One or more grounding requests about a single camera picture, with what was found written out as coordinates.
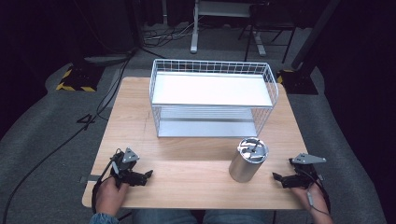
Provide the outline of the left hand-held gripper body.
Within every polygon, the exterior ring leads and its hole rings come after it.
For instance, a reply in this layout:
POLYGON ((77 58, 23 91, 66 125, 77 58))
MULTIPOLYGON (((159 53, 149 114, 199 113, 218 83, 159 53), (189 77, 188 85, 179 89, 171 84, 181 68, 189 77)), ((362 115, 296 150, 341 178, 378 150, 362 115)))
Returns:
POLYGON ((134 177, 133 168, 136 165, 139 157, 127 147, 125 151, 118 149, 116 154, 111 159, 111 171, 110 175, 116 180, 116 186, 119 188, 122 183, 128 183, 130 179, 136 179, 134 177))

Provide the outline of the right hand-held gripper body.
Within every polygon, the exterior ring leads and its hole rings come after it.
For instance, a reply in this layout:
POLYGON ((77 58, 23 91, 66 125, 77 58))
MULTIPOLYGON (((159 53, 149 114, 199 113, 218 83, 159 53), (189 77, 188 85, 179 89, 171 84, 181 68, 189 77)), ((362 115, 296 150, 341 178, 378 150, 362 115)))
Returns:
POLYGON ((289 162, 296 172, 296 178, 292 181, 299 181, 300 187, 305 189, 318 179, 318 173, 314 167, 317 163, 324 163, 327 160, 307 153, 300 153, 295 158, 290 158, 289 162))

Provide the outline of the person's left hand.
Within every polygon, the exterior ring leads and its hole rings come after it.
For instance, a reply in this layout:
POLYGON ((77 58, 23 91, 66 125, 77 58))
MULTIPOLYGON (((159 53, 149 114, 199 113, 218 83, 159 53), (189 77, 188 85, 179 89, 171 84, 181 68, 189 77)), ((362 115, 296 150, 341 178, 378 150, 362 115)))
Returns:
POLYGON ((96 195, 96 212, 114 217, 120 210, 129 187, 126 183, 117 187, 114 177, 107 178, 99 187, 96 195))

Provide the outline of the grey tape strip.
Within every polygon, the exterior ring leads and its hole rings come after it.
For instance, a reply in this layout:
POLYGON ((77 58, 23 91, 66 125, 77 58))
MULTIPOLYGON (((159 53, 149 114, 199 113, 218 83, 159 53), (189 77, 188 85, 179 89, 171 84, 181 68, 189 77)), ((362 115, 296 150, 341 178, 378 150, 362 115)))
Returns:
POLYGON ((81 184, 86 184, 86 183, 88 183, 89 181, 96 182, 99 178, 100 178, 99 175, 84 175, 84 176, 82 176, 82 177, 79 179, 78 182, 81 183, 81 184))

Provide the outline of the silver metal cup with lid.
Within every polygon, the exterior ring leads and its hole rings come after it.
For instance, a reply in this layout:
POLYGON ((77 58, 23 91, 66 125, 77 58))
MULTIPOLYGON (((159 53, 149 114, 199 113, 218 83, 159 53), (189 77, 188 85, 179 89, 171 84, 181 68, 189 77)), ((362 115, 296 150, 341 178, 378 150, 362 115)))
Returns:
POLYGON ((229 166, 231 178, 239 183, 247 183, 266 161, 269 148, 256 137, 244 138, 236 148, 229 166))

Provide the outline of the person's blue jeans legs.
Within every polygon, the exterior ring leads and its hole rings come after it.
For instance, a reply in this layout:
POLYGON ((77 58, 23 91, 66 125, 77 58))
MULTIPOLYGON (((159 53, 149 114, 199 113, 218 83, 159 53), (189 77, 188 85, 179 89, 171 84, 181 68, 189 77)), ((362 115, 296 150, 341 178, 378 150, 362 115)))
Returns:
POLYGON ((201 215, 183 209, 138 209, 133 224, 266 224, 262 210, 209 209, 201 215))

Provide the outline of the yellow-black striped stand base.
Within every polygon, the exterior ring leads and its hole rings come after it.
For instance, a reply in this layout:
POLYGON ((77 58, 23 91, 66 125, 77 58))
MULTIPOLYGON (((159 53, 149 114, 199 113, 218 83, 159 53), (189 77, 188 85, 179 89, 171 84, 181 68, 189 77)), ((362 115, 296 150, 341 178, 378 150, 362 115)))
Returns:
POLYGON ((64 73, 56 90, 95 92, 104 70, 104 67, 96 65, 85 68, 71 65, 64 73))
POLYGON ((276 80, 282 84, 287 94, 318 95, 318 90, 311 77, 300 71, 283 69, 276 72, 276 80))

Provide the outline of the black slanted stand pole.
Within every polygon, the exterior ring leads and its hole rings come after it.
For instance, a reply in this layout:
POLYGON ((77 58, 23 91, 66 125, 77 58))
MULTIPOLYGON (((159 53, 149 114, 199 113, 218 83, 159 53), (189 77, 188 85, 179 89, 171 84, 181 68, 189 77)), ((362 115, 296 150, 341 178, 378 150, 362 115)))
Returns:
POLYGON ((310 35, 305 40, 301 49, 299 50, 296 57, 292 61, 291 67, 293 69, 298 70, 304 64, 306 58, 308 57, 309 51, 313 48, 315 41, 318 39, 319 34, 327 24, 328 20, 332 16, 333 12, 337 8, 340 1, 341 0, 330 0, 328 5, 324 8, 310 35))

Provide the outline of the black chair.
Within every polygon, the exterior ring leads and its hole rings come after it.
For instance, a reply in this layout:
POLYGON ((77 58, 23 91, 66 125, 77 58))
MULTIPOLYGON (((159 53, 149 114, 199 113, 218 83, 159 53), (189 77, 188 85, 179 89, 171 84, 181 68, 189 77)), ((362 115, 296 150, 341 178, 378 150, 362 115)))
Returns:
POLYGON ((282 63, 286 61, 290 50, 290 44, 294 38, 296 31, 296 24, 290 15, 290 12, 279 2, 266 0, 262 3, 252 4, 248 8, 247 25, 241 32, 242 34, 248 30, 247 46, 245 50, 244 61, 248 59, 248 53, 251 46, 251 39, 253 35, 260 32, 277 32, 276 36, 271 40, 270 45, 274 46, 274 41, 284 32, 289 31, 290 37, 285 44, 279 44, 280 47, 285 47, 285 52, 282 58, 282 63))

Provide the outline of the white metal desk frame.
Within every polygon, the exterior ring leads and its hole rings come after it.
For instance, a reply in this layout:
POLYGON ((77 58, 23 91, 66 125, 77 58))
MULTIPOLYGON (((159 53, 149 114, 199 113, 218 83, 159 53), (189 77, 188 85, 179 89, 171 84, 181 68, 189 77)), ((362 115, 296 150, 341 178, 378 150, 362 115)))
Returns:
POLYGON ((201 16, 248 18, 249 6, 250 3, 232 3, 219 0, 194 0, 193 29, 191 35, 190 53, 194 54, 198 51, 198 22, 201 16))

